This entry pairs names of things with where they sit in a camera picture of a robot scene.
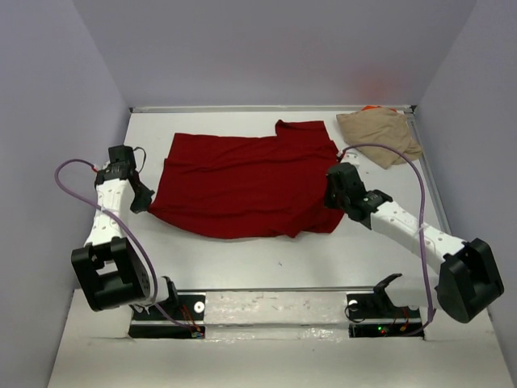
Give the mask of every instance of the beige cloth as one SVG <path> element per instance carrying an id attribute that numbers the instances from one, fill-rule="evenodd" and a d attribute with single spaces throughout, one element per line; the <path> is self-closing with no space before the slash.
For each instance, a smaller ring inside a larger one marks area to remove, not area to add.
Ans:
<path id="1" fill-rule="evenodd" d="M 422 156 L 422 148 L 411 136 L 405 115 L 388 108 L 375 108 L 336 117 L 349 146 L 380 143 L 402 152 L 410 160 Z M 383 168 L 406 162 L 394 152 L 383 148 L 360 147 L 358 150 Z"/>

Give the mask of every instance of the cable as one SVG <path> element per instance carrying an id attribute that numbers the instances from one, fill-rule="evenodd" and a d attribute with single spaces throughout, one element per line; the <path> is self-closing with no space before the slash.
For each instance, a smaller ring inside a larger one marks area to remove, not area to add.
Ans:
<path id="1" fill-rule="evenodd" d="M 101 206 L 99 206 L 96 202 L 94 202 L 92 200 L 89 200 L 88 198 L 82 196 L 81 194 L 78 194 L 75 191 L 67 188 L 61 182 L 61 179 L 59 178 L 59 173 L 61 172 L 61 170 L 64 167 L 68 166 L 69 164 L 75 163 L 75 162 L 76 163 L 86 164 L 92 170 L 95 169 L 95 166 L 94 166 L 93 163 L 90 163 L 90 162 L 88 162 L 88 161 L 86 161 L 84 159 L 74 158 L 74 159 L 67 160 L 66 162 L 63 162 L 62 164 L 60 164 L 57 167 L 57 169 L 54 171 L 54 180 L 56 181 L 57 186 L 59 186 L 59 188 L 63 192 L 68 194 L 69 196 L 72 196 L 73 198 L 76 198 L 76 199 L 80 200 L 81 202 L 84 202 L 85 204 L 87 204 L 87 205 L 97 209 L 98 211 L 108 215 L 113 221 L 115 221 L 120 226 L 120 228 L 126 233 L 126 235 L 131 239 L 131 241 L 133 241 L 133 243 L 137 246 L 138 251 L 140 251 L 140 253 L 144 257 L 144 260 L 147 263 L 147 267 L 148 267 L 149 271 L 151 272 L 151 277 L 153 279 L 153 296 L 151 297 L 151 305 L 156 307 L 156 309 L 158 311 L 160 311 L 160 313 L 162 313 L 162 315 L 165 318 L 167 318 L 169 321 L 171 321 L 173 324 L 181 326 L 181 327 L 189 327 L 189 325 L 185 325 L 185 324 L 183 324 L 181 322 L 176 321 L 172 317 L 170 317 L 168 315 L 168 313 L 165 312 L 164 309 L 159 304 L 156 303 L 156 296 L 158 295 L 158 278 L 156 276 L 156 271 L 154 270 L 154 266 L 151 263 L 151 259 L 147 255 L 147 252 L 145 251 L 144 247 L 140 244 L 140 242 L 138 241 L 137 237 L 132 233 L 132 231 L 128 228 L 128 226 L 126 224 L 124 224 L 124 222 L 120 218 L 118 218 L 116 216 L 116 214 L 114 214 L 110 210 L 101 208 Z"/>
<path id="2" fill-rule="evenodd" d="M 350 314 L 348 314 L 348 312 L 350 311 L 350 306 L 347 306 L 345 307 L 345 317 L 347 317 L 347 319 L 350 321 L 350 322 L 353 322 L 353 323 L 361 323 L 364 321 L 364 318 L 361 319 L 360 321 L 356 321 L 352 318 L 350 318 Z"/>
<path id="3" fill-rule="evenodd" d="M 378 148 L 384 148 L 385 150 L 394 152 L 401 158 L 403 158 L 413 169 L 414 173 L 417 175 L 418 179 L 418 185 L 420 186 L 420 211 L 418 212 L 418 238 L 420 240 L 420 257 L 422 259 L 422 273 L 423 273 L 423 283 L 426 288 L 426 296 L 427 296 L 427 322 L 420 327 L 418 330 L 413 331 L 408 334 L 404 335 L 414 335 L 425 329 L 431 322 L 433 322 L 433 318 L 435 317 L 436 309 L 433 306 L 433 298 L 431 293 L 431 284 L 429 282 L 429 272 L 427 271 L 427 257 L 426 257 L 426 247 L 425 247 L 425 240 L 424 240 L 424 230 L 422 228 L 423 225 L 423 214 L 424 209 L 426 205 L 426 190 L 425 185 L 423 182 L 422 175 L 420 175 L 420 171 L 418 171 L 418 168 L 414 165 L 414 163 L 405 156 L 402 152 L 399 150 L 395 150 L 393 147 L 390 147 L 389 145 L 384 144 L 376 144 L 376 143 L 362 143 L 358 145 L 349 145 L 348 147 L 344 148 L 343 151 L 341 151 L 341 155 L 338 156 L 338 160 L 341 162 L 343 159 L 343 156 L 348 150 L 354 150 L 361 147 L 378 147 Z"/>
<path id="4" fill-rule="evenodd" d="M 406 317 L 406 323 L 404 323 L 404 326 L 401 327 L 400 331 L 406 331 L 407 327 L 410 324 L 410 315 L 407 314 L 407 309 L 402 309 L 402 313 L 404 313 L 404 316 Z"/>
<path id="5" fill-rule="evenodd" d="M 142 147 L 135 147 L 132 150 L 133 151 L 142 150 L 144 152 L 144 160 L 142 161 L 142 166 L 140 167 L 140 170 L 137 170 L 138 174 L 140 174 L 145 166 L 145 160 L 147 159 L 147 152 L 145 152 L 145 150 Z"/>

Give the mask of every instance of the red cloth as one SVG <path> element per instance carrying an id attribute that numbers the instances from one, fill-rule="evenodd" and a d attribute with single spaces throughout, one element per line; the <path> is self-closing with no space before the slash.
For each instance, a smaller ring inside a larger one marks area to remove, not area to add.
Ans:
<path id="1" fill-rule="evenodd" d="M 272 137 L 176 133 L 149 212 L 216 238 L 329 233 L 343 212 L 323 205 L 338 149 L 322 121 L 278 121 Z"/>

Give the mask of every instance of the purple cable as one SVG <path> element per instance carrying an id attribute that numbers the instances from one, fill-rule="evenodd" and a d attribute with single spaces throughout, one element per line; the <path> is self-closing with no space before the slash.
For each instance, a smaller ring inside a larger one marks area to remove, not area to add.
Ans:
<path id="1" fill-rule="evenodd" d="M 107 209 L 103 209 L 101 208 L 97 203 L 95 203 L 94 201 L 92 200 L 89 200 L 88 198 L 82 196 L 81 194 L 78 194 L 72 190 L 70 190 L 69 188 L 67 188 L 62 182 L 61 180 L 59 179 L 59 173 L 61 172 L 61 170 L 63 169 L 63 167 L 65 166 L 68 166 L 70 163 L 74 163 L 74 162 L 78 162 L 78 163 L 82 163 L 82 164 L 86 164 L 87 166 L 90 166 L 90 168 L 93 170 L 95 168 L 94 164 L 93 163 L 90 163 L 84 159 L 70 159 L 70 160 L 67 160 L 66 162 L 63 162 L 62 164 L 59 165 L 59 167 L 54 171 L 54 180 L 56 181 L 56 184 L 57 186 L 59 186 L 59 188 L 67 193 L 69 196 L 72 196 L 73 198 L 76 198 L 78 200 L 80 200 L 81 202 L 84 202 L 85 204 L 97 209 L 98 211 L 100 212 L 103 212 L 104 214 L 107 214 L 112 220 L 114 220 L 119 226 L 120 228 L 122 228 L 122 230 L 126 233 L 126 235 L 131 239 L 131 241 L 134 242 L 134 244 L 137 246 L 138 248 L 138 251 L 140 251 L 140 253 L 142 254 L 142 256 L 144 256 L 144 260 L 145 262 L 147 263 L 147 267 L 149 268 L 149 271 L 151 272 L 151 277 L 153 278 L 153 296 L 151 297 L 151 304 L 154 305 L 154 307 L 156 307 L 156 309 L 158 311 L 160 311 L 162 313 L 162 315 L 167 318 L 169 321 L 171 321 L 173 324 L 177 325 L 177 326 L 181 326 L 181 327 L 186 327 L 186 328 L 190 328 L 189 325 L 186 325 L 184 323 L 181 323 L 181 322 L 178 322 L 176 321 L 175 319 L 173 319 L 172 317 L 170 317 L 168 315 L 168 313 L 166 313 L 164 311 L 164 309 L 156 303 L 156 296 L 158 294 L 158 278 L 156 276 L 156 271 L 154 270 L 154 266 L 153 264 L 151 263 L 151 259 L 149 258 L 149 256 L 147 255 L 147 252 L 145 251 L 144 247 L 140 244 L 140 242 L 138 241 L 137 237 L 132 233 L 132 231 L 128 228 L 128 226 L 126 224 L 124 224 L 124 222 L 118 218 L 116 216 L 116 214 L 114 214 L 113 212 L 111 212 L 110 210 L 107 210 Z"/>
<path id="2" fill-rule="evenodd" d="M 343 149 L 341 159 L 345 155 L 345 153 L 348 150 L 353 150 L 360 147 L 378 147 L 378 148 L 384 148 L 386 150 L 389 150 L 391 152 L 394 152 L 401 158 L 403 158 L 413 169 L 414 173 L 417 175 L 418 178 L 418 184 L 420 185 L 420 212 L 418 213 L 418 238 L 420 240 L 420 257 L 422 258 L 422 273 L 423 273 L 423 283 L 426 288 L 426 296 L 427 296 L 427 321 L 426 323 L 420 327 L 419 329 L 412 331 L 411 333 L 404 334 L 404 336 L 410 336 L 419 333 L 423 329 L 425 329 L 431 322 L 433 322 L 433 318 L 435 317 L 436 309 L 433 306 L 433 297 L 431 294 L 431 285 L 429 283 L 429 272 L 427 271 L 427 257 L 426 257 L 426 246 L 425 246 L 425 240 L 424 240 L 424 233 L 423 233 L 423 213 L 425 209 L 426 204 L 426 190 L 423 182 L 423 178 L 420 175 L 420 171 L 418 171 L 418 168 L 414 165 L 413 162 L 410 161 L 410 159 L 405 156 L 402 152 L 395 150 L 393 147 L 390 147 L 389 145 L 384 144 L 376 144 L 376 143 L 362 143 L 358 145 L 350 145 Z"/>

